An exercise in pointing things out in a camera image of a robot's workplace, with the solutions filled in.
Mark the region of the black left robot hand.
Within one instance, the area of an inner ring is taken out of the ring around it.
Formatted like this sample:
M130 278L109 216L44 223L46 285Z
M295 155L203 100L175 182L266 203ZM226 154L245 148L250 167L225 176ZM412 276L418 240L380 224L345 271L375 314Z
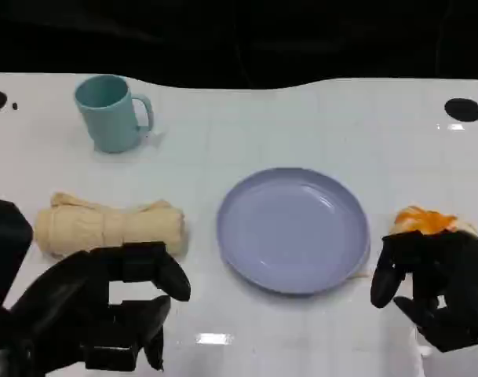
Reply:
M163 294L113 304L112 282L150 282ZM9 310L4 372L44 376L77 363L132 372L140 352L161 371L171 302L190 297L189 279L162 242L76 252L38 277Z

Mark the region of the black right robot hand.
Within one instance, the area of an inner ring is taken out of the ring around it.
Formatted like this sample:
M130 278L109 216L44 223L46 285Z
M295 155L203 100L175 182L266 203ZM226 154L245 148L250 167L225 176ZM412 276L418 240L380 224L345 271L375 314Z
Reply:
M478 237L444 230L383 237L370 301L390 302L442 353L478 345Z

